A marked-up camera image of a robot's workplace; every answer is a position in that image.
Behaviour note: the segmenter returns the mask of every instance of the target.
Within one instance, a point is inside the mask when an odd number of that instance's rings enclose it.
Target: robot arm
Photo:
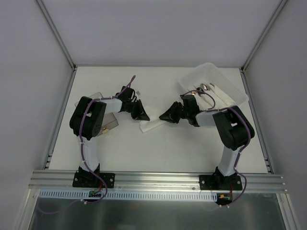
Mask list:
[[[80,148],[81,144],[83,144],[83,160],[74,178],[74,183],[75,185],[77,184],[76,187],[97,187],[97,184],[99,185],[98,179],[90,172],[90,170],[96,174],[100,171],[97,156],[96,136],[100,132],[105,114],[129,112],[134,120],[150,120],[141,101],[137,100],[134,94],[135,91],[132,88],[126,87],[117,98],[106,100],[101,98],[101,100],[92,102],[83,125],[81,125],[82,118],[92,99],[88,97],[82,97],[80,99],[70,120],[70,127],[73,129],[73,133],[77,136]],[[80,126],[82,126],[82,143],[80,142],[79,137]]]
[[[181,98],[183,104],[174,102],[159,118],[170,123],[178,123],[182,118],[187,119],[195,127],[204,126],[206,120],[204,115],[209,111],[199,109],[194,95],[182,95]],[[224,144],[224,151],[215,172],[206,180],[206,188],[228,190],[234,182],[237,183],[238,179],[234,169],[239,158],[238,149],[246,145],[249,140],[248,131],[243,123],[249,129],[250,138],[255,136],[255,131],[237,106],[213,114],[213,119]]]

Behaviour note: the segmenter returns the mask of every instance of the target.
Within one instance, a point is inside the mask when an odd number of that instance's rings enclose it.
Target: wire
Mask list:
[[[234,199],[234,200],[231,202],[231,204],[233,204],[233,203],[236,202],[239,198],[242,197],[242,195],[244,194],[244,192],[245,192],[245,190],[246,190],[247,184],[248,184],[248,180],[247,180],[246,176],[245,176],[244,174],[238,172],[238,170],[237,170],[237,165],[238,165],[238,162],[239,162],[239,160],[240,160],[240,156],[241,156],[242,151],[243,151],[243,150],[249,145],[249,143],[250,143],[251,134],[250,134],[250,130],[249,130],[249,128],[248,128],[246,122],[244,121],[244,119],[240,116],[240,114],[239,114],[236,110],[234,110],[234,109],[231,108],[231,107],[227,107],[227,108],[223,108],[223,109],[211,109],[211,110],[207,110],[206,112],[219,112],[219,111],[224,111],[224,110],[230,110],[231,112],[233,112],[233,113],[238,117],[238,119],[239,119],[240,122],[243,124],[243,126],[245,127],[245,129],[246,129],[246,131],[247,131],[247,133],[248,133],[248,141],[247,141],[247,143],[246,143],[244,146],[242,146],[242,147],[240,148],[240,150],[238,151],[238,155],[236,156],[236,161],[235,161],[235,164],[234,164],[234,170],[235,170],[235,172],[236,172],[238,175],[240,175],[240,176],[242,176],[242,177],[244,178],[244,187],[243,187],[243,190],[242,190],[242,192],[240,193],[240,195],[239,195],[236,199]]]
[[[84,162],[84,165],[86,166],[87,170],[88,170],[91,174],[93,174],[95,177],[97,177],[97,178],[101,181],[101,185],[104,185],[104,186],[105,186],[105,189],[106,189],[105,194],[104,194],[103,196],[101,196],[98,200],[93,201],[93,202],[85,201],[84,204],[96,204],[96,203],[100,202],[103,198],[105,198],[106,195],[107,195],[107,185],[106,185],[105,181],[104,181],[100,176],[98,176],[96,173],[94,173],[93,170],[91,170],[91,169],[88,167],[88,165],[87,165],[87,163],[86,163],[86,161],[85,161],[84,153],[83,153],[82,128],[83,128],[83,124],[84,124],[84,121],[85,121],[85,117],[86,117],[86,115],[87,115],[87,112],[88,112],[88,110],[90,109],[90,107],[91,107],[91,105],[93,104],[93,102],[95,102],[95,101],[100,101],[100,100],[107,100],[107,99],[114,99],[114,98],[117,98],[117,97],[118,97],[119,95],[121,95],[128,87],[131,86],[131,83],[134,81],[135,77],[136,77],[136,76],[134,75],[134,76],[131,78],[131,80],[130,80],[130,82],[128,83],[128,85],[126,85],[125,88],[124,88],[122,91],[120,91],[117,95],[115,95],[115,96],[113,96],[113,97],[104,97],[104,98],[101,98],[101,99],[96,99],[96,98],[95,98],[95,99],[92,99],[92,100],[89,102],[89,104],[88,104],[88,106],[87,106],[87,108],[86,108],[86,110],[85,110],[85,112],[84,112],[84,114],[83,114],[83,117],[82,117],[82,120],[81,120],[81,124],[80,124],[80,129],[79,129],[79,137],[80,137],[80,141],[81,141],[81,159],[82,159],[82,161]],[[46,212],[46,211],[42,210],[42,209],[39,207],[39,199],[38,199],[38,200],[37,200],[37,204],[36,204],[36,208],[37,208],[38,211],[40,211],[40,212],[43,213],[43,214],[52,215],[52,214],[61,213],[62,211],[68,209],[68,208],[69,208],[70,206],[72,206],[73,204],[77,203],[78,201],[83,201],[83,199],[74,200],[74,201],[72,201],[70,204],[68,204],[65,208],[63,208],[63,209],[61,209],[61,210],[59,210],[59,211]]]
[[[183,94],[183,96],[187,95],[188,93],[191,93],[191,92],[197,92],[198,94],[206,94],[206,95],[208,95],[212,99],[212,101],[213,101],[213,106],[211,108],[207,109],[207,110],[212,110],[213,108],[215,108],[215,105],[216,105],[215,104],[215,99],[210,94],[208,94],[206,92],[203,92],[203,91],[200,91],[200,90],[190,90],[190,91],[186,92],[185,94]]]
[[[93,191],[93,193],[94,193],[94,194],[97,194],[97,193],[99,193],[99,192],[101,191],[101,189],[102,189],[102,183],[100,182],[99,187],[96,188],[96,189]]]
[[[230,193],[228,193],[228,194],[227,194],[227,196],[228,196],[228,195],[231,195],[231,196],[232,196],[232,192],[233,192],[233,190],[234,190],[234,188],[233,188],[233,186],[231,185],[231,190],[230,190]]]

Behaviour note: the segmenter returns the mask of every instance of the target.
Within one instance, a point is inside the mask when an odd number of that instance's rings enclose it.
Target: aluminum frame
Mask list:
[[[263,153],[263,156],[264,156],[264,160],[266,162],[268,162],[270,172],[274,173],[274,164],[271,161],[271,159],[272,159],[271,154],[266,147],[267,142],[265,140],[265,137],[264,137],[262,129],[261,129],[260,122],[258,120],[257,112],[256,112],[256,109],[255,109],[255,106],[254,106],[254,103],[253,103],[253,98],[252,98],[252,95],[251,95],[250,90],[249,90],[247,78],[246,78],[243,70],[240,70],[240,73],[241,73],[241,78],[242,78],[242,81],[243,81],[245,92],[249,97],[248,103],[249,103],[249,106],[250,106],[251,114],[252,114],[253,119],[254,119],[254,123],[255,123],[257,135],[258,135],[258,138],[259,138],[259,143],[260,143],[260,146],[261,146],[261,149],[262,149],[262,153]]]
[[[47,145],[47,150],[46,150],[46,153],[45,153],[44,162],[42,164],[42,169],[45,169],[46,164],[48,162],[48,159],[49,159],[49,157],[52,156],[53,149],[56,145],[57,138],[58,138],[58,135],[59,135],[59,129],[61,127],[61,123],[62,123],[62,120],[63,120],[63,117],[64,117],[66,105],[67,105],[67,102],[68,102],[68,99],[69,99],[69,95],[71,93],[72,84],[73,84],[73,81],[75,79],[76,72],[77,72],[77,68],[74,68],[74,70],[72,71],[72,73],[70,75],[70,79],[69,79],[69,82],[68,82],[68,85],[67,85],[67,88],[66,88],[66,92],[65,92],[65,95],[63,97],[61,107],[60,107],[60,110],[59,110],[59,113],[58,113],[58,116],[57,116],[57,121],[55,123],[55,126],[53,127],[52,135],[51,135],[50,141]]]
[[[68,49],[65,46],[65,44],[64,44],[56,26],[55,26],[55,24],[53,23],[53,20],[52,20],[50,14],[49,14],[44,2],[43,2],[43,0],[35,0],[35,3],[37,4],[37,6],[38,6],[39,10],[41,11],[43,17],[45,18],[46,23],[48,24],[48,27],[50,28],[52,34],[54,35],[61,51],[63,52],[65,58],[67,59],[69,65],[71,66],[72,69],[74,69],[75,64],[74,64],[74,62],[73,62],[73,60],[72,60],[72,58],[71,58],[71,56],[68,52]]]
[[[114,190],[117,191],[164,191],[201,192],[199,175],[211,173],[168,173],[168,172],[113,172]],[[35,170],[29,188],[81,189],[73,188],[75,171]],[[245,174],[248,180],[246,193],[287,193],[286,184],[277,174]]]
[[[259,48],[261,47],[262,43],[264,42],[266,36],[268,35],[269,31],[271,30],[272,26],[274,25],[274,23],[276,22],[278,16],[280,15],[280,13],[282,12],[282,10],[285,8],[287,2],[289,0],[281,0],[278,4],[278,6],[275,8],[272,16],[270,17],[269,21],[267,22],[267,24],[265,25],[261,35],[259,36],[255,46],[253,47],[252,51],[250,52],[246,62],[244,63],[242,70],[243,73],[245,72],[245,70],[247,69],[247,67],[249,66],[249,64],[251,63],[252,59],[254,58],[255,54],[257,53],[257,51],[259,50]]]
[[[295,212],[290,200],[289,194],[276,194],[279,203],[279,208],[281,210],[283,221],[287,230],[300,230],[301,227],[295,216]]]

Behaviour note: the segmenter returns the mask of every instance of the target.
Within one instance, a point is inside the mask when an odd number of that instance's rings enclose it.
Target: white wall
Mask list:
[[[33,0],[0,3],[0,229],[45,157],[70,67]]]
[[[247,69],[276,173],[307,228],[307,1],[290,0]]]
[[[241,67],[280,0],[44,0],[76,64]]]

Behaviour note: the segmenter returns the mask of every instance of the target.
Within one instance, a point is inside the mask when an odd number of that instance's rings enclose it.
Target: white table surface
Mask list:
[[[132,88],[141,93],[144,106],[164,113],[182,93],[178,78],[192,68],[170,67],[78,67],[71,94],[60,127],[49,169],[77,170],[80,149],[69,127],[75,103],[82,96],[101,92],[115,95],[133,75]],[[220,69],[240,90],[244,91],[239,69]],[[243,113],[255,128],[250,107]],[[165,124],[142,133],[138,121],[128,113],[117,113],[119,126],[99,136],[100,170],[134,172],[213,172],[221,160],[223,144],[215,127],[193,127],[187,120]],[[257,133],[244,150],[238,164],[243,173],[267,173]]]

